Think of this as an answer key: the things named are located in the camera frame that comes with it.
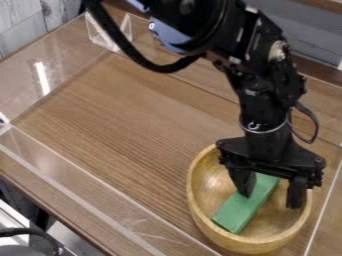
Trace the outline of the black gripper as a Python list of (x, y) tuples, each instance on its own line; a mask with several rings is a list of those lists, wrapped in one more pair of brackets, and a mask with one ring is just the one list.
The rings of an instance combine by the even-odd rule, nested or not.
[(221, 163), (227, 166), (245, 197), (251, 196), (255, 188), (255, 172), (290, 181), (286, 198), (290, 209), (302, 207), (307, 188), (322, 186), (326, 161), (295, 142), (287, 127), (271, 133), (246, 133), (243, 137), (221, 139), (215, 146), (222, 154)]

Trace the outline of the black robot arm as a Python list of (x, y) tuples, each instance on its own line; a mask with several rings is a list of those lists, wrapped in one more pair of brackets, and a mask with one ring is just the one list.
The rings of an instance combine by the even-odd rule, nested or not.
[(127, 0), (151, 17), (153, 32), (174, 52), (201, 56), (225, 73), (239, 99), (242, 137), (221, 139), (219, 162), (249, 197), (257, 175), (289, 181), (286, 207), (297, 209), (322, 185), (325, 159), (293, 128), (293, 112), (314, 117), (299, 102), (306, 78), (291, 58), (282, 29), (243, 0)]

